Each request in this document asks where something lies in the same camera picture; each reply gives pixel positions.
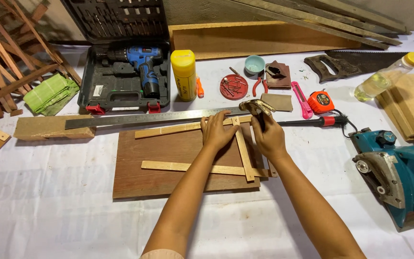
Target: red latch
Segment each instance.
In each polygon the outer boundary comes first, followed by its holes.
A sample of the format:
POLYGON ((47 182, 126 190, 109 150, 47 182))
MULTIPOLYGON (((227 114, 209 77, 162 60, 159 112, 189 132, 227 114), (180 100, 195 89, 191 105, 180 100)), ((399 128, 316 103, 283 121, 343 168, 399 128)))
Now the red latch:
POLYGON ((100 107, 100 104, 97 104, 95 106, 86 106, 86 110, 90 111, 92 114, 105 114, 105 109, 100 107))
POLYGON ((156 105, 150 105, 150 102, 147 102, 148 105, 148 113, 161 113, 161 105, 159 102, 156 105))

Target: red-handled pliers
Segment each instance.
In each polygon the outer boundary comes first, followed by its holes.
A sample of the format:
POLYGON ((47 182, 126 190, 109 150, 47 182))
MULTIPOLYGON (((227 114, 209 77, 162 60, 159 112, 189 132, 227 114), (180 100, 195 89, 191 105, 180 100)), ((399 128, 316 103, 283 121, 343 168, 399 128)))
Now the red-handled pliers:
POLYGON ((252 94, 253 94, 253 96, 254 97, 257 97, 257 92, 256 92, 256 89, 257 89, 257 86, 260 84, 260 82, 262 82, 263 83, 263 87, 264 87, 264 93, 265 94, 267 94, 268 93, 268 84, 266 83, 266 79, 263 79, 263 75, 264 75, 265 73, 264 73, 264 71, 261 71, 259 74, 258 74, 258 80, 257 80, 257 82, 253 85, 253 88, 252 88, 252 94))

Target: hammer head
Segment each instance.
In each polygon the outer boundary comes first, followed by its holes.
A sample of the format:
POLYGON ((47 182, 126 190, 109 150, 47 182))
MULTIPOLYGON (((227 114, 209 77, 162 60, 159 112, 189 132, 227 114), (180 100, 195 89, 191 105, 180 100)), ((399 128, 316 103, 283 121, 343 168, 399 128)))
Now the hammer head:
POLYGON ((276 109, 271 105, 260 99, 252 99, 239 104, 239 109, 241 111, 248 110, 252 115, 258 115, 260 112, 264 112, 266 115, 271 115, 271 112, 275 112, 276 109))

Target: cordless drill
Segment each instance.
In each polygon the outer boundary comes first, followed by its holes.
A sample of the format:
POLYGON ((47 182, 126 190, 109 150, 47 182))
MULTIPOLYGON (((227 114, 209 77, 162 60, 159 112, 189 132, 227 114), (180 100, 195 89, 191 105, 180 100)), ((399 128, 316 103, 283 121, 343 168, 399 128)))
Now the cordless drill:
POLYGON ((158 47, 131 46, 118 50, 108 50, 109 60, 127 61, 140 72, 143 95, 146 98, 159 99, 159 82, 154 73, 154 63, 162 63, 162 51, 158 47))

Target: forearm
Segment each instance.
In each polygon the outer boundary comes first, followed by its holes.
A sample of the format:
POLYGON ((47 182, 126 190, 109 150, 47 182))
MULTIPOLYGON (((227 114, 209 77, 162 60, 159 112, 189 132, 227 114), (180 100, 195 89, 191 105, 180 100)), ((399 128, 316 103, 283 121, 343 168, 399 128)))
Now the forearm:
POLYGON ((216 154, 209 147, 201 149, 167 200, 143 253, 165 248, 185 256, 188 236, 216 154))
POLYGON ((272 161, 296 214, 322 258, 365 258, 348 227, 290 156, 272 161))

